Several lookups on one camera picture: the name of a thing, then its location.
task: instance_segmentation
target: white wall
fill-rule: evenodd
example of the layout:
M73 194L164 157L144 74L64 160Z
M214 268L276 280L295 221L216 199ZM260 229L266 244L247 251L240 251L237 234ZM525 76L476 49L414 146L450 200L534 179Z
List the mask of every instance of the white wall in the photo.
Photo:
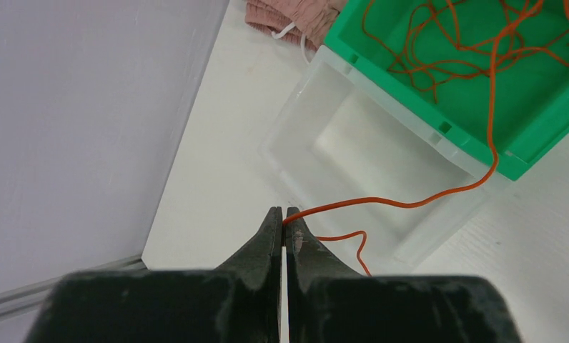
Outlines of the white wall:
M30 311L0 322L0 343L24 341L38 311Z
M0 292L141 253L227 0L0 0Z

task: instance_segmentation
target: transparent storage box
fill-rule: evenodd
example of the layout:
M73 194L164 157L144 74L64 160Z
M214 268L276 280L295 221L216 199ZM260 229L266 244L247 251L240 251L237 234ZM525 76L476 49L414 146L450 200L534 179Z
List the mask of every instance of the transparent storage box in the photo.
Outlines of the transparent storage box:
M326 46L312 60L260 147L301 209L358 197L420 201L478 180L473 159ZM373 274L408 272L512 182L495 174L479 189L418 209L363 204L306 218L332 236L368 233ZM359 242L340 243L354 258Z

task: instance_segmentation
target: pink fabric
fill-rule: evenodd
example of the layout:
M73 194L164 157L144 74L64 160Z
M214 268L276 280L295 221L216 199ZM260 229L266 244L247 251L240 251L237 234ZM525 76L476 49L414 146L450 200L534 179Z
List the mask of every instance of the pink fabric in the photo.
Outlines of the pink fabric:
M347 0L247 0L244 20L266 34L281 32L294 22L295 29L282 39L299 44L304 33L306 47L316 50L346 3Z

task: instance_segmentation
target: green plastic bin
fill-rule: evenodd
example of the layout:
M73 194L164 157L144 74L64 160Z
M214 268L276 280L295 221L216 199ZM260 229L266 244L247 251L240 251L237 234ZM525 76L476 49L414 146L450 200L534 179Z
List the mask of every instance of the green plastic bin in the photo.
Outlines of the green plastic bin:
M425 2L376 0L367 15L367 31L396 52L401 51L411 11ZM350 0L325 44L453 144L482 163L491 164L493 156L486 137L489 79L485 76L456 79L439 86L435 104L432 93L411 86L408 75L387 71L394 60L392 55L362 31L362 16L369 3L370 0ZM522 8L524 1L508 3ZM434 0L433 4L437 8L446 6L444 0ZM463 44L495 36L506 25L499 1L468 0L455 8ZM414 24L428 16L427 9L418 11ZM439 19L452 34L450 12L445 11ZM526 46L542 46L567 28L569 22L562 1L546 1L543 12L523 22L518 31L524 36ZM550 49L569 61L567 43L569 34ZM509 40L504 39L500 48L506 49L508 44ZM489 56L454 49L433 22L425 27L415 46L417 56L426 63L462 59L486 67L489 62ZM455 68L458 72L475 71ZM500 152L498 172L517 180L569 132L569 68L543 53L522 59L497 74L495 101L493 138Z

